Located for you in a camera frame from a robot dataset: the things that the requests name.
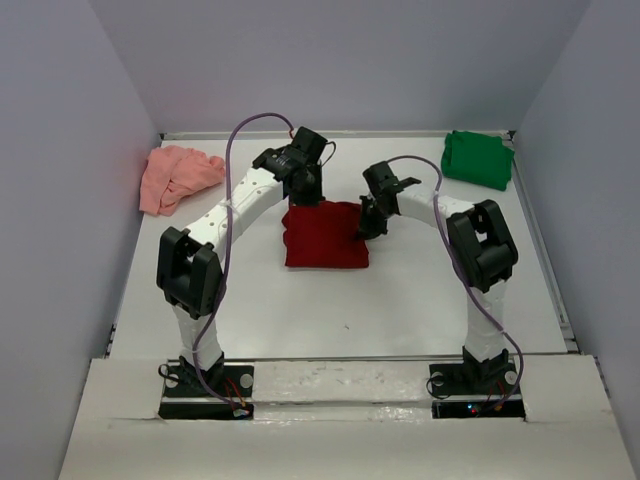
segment white base platform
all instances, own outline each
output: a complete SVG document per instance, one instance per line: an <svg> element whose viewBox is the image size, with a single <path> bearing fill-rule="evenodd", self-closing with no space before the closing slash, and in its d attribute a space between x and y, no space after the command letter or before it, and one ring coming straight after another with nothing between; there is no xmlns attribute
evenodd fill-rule
<svg viewBox="0 0 640 480"><path fill-rule="evenodd" d="M62 480L635 478L591 357L528 356L526 421L434 420L402 361L257 362L256 420L165 421L161 361L93 362Z"/></svg>
<svg viewBox="0 0 640 480"><path fill-rule="evenodd" d="M239 140L232 152L238 182L251 161L282 139ZM225 140L171 141L224 155ZM367 193L362 172L400 154L437 163L443 138L348 138L324 170L329 200L358 202ZM400 178L427 185L435 174L415 161L396 162ZM217 187L195 195L173 217L145 215L118 318L112 358L175 358L178 325L155 285L158 242L223 198ZM518 250L505 298L505 324L525 353L563 353L565 343L513 182L506 192L445 180L443 194L469 201L491 198L502 208ZM368 242L370 267L356 271L287 270L280 220L282 202L234 244L230 283L217 328L227 358L329 358L459 355L466 335L465 292L435 230L405 218Z"/></svg>

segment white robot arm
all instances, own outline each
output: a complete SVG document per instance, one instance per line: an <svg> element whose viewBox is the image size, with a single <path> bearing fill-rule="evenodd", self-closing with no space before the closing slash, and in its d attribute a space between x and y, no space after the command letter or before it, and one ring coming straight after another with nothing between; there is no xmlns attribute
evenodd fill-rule
<svg viewBox="0 0 640 480"><path fill-rule="evenodd" d="M222 371L215 322L206 325L225 293L221 264L230 244L284 198L296 205L317 205L324 199L319 160L326 144L321 135L300 127L290 145L267 149L253 162L230 201L220 202L182 231L171 227L162 235L156 282L178 319L181 364L191 369L198 363L207 382L215 383Z"/></svg>
<svg viewBox="0 0 640 480"><path fill-rule="evenodd" d="M518 251L500 208L491 200L473 204L438 195L436 214L436 191L414 178L399 180L389 162L372 165L363 176L370 193L361 197L360 236L372 239L386 234L387 219L392 215L414 218L442 229L454 270L497 323L491 323L472 298L467 297L468 328L462 349L463 364L459 368L432 366L432 371L449 372L440 379L441 384L448 383L443 390L451 395L483 391L492 386L512 369L503 335L502 307L506 281L518 261Z"/></svg>

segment white wall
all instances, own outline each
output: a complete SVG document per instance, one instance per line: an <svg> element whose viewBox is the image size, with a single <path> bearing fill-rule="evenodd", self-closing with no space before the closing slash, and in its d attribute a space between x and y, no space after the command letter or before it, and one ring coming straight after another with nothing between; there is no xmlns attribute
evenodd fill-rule
<svg viewBox="0 0 640 480"><path fill-rule="evenodd" d="M86 0L0 6L0 478L57 478L155 129Z"/></svg>
<svg viewBox="0 0 640 480"><path fill-rule="evenodd" d="M581 347L640 472L640 2L595 0L517 134Z"/></svg>
<svg viewBox="0 0 640 480"><path fill-rule="evenodd" d="M265 110L325 129L513 129L589 3L90 1L170 132Z"/></svg>

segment green towel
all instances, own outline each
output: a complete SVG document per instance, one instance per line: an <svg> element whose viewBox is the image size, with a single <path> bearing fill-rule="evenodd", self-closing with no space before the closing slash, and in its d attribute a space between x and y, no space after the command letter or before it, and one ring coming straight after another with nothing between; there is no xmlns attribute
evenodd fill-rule
<svg viewBox="0 0 640 480"><path fill-rule="evenodd" d="M441 168L445 177L506 190L513 150L500 137L453 131L444 141Z"/></svg>

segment pink cloth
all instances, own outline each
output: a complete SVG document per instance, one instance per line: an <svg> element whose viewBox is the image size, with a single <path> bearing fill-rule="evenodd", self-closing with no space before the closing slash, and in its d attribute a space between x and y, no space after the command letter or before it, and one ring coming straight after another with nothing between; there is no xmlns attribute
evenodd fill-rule
<svg viewBox="0 0 640 480"><path fill-rule="evenodd" d="M184 197L224 180L224 160L193 148L154 148L140 185L140 210L170 216Z"/></svg>

